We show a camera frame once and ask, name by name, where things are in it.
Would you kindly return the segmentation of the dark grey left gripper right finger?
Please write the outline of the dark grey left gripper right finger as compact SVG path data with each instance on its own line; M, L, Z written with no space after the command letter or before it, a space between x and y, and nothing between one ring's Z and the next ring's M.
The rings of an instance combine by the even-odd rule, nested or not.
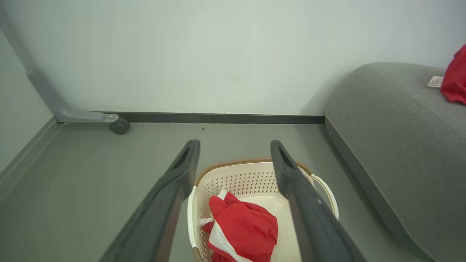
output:
M273 140L270 154L280 193L288 199L305 262L364 262L360 250L324 200L299 170L284 145Z

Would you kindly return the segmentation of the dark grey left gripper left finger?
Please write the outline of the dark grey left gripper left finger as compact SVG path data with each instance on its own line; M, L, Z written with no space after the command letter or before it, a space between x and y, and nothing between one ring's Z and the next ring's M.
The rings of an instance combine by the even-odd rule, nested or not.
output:
M193 189L200 141L182 148L136 208L101 262L168 262L182 202Z

